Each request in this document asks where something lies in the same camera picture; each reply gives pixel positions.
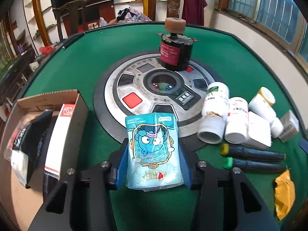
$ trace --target chair back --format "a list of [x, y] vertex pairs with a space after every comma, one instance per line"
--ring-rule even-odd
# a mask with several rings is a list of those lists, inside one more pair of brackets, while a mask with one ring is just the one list
[[[180, 15], [180, 2], [181, 0], [167, 0], [167, 17], [179, 18]], [[152, 16], [150, 18], [155, 21], [156, 16], [156, 0], [153, 0]]]
[[81, 7], [82, 8], [81, 9], [82, 25], [83, 25], [84, 30], [86, 30], [87, 27], [86, 27], [86, 18], [85, 18], [84, 9], [88, 1], [89, 0], [75, 0], [75, 1], [71, 1], [71, 2], [68, 2], [62, 5], [59, 8], [53, 9], [53, 12], [57, 18], [57, 28], [58, 28], [60, 42], [63, 42], [63, 34], [62, 34], [62, 28], [61, 28], [61, 13], [66, 9], [68, 10], [70, 30], [71, 30], [71, 34], [73, 35], [73, 34], [78, 33], [78, 27], [79, 27], [79, 11], [78, 10]]

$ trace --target teal snack package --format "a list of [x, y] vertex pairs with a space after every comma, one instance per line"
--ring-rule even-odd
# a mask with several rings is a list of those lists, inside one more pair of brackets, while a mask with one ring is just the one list
[[183, 184], [174, 114], [132, 115], [125, 123], [129, 140], [126, 186], [152, 191]]

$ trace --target yellow bottle cap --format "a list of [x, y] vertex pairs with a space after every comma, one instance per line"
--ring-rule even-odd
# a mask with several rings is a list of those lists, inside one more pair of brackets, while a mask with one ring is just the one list
[[258, 94], [260, 94], [271, 107], [275, 104], [275, 97], [268, 88], [261, 87], [258, 91]]
[[224, 143], [221, 145], [220, 154], [222, 156], [226, 156], [229, 153], [229, 145], [227, 143]]

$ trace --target yellow wrapper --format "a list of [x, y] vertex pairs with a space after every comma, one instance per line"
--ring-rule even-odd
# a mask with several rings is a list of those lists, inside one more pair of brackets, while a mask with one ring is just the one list
[[281, 221], [291, 210], [295, 201], [295, 186], [291, 181], [290, 171], [287, 169], [275, 179], [275, 206], [276, 213]]

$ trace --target burgundy towel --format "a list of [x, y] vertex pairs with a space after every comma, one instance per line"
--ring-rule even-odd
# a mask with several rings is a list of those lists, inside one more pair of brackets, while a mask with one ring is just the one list
[[186, 23], [204, 25], [204, 8], [208, 4], [205, 0], [184, 0], [182, 19]]

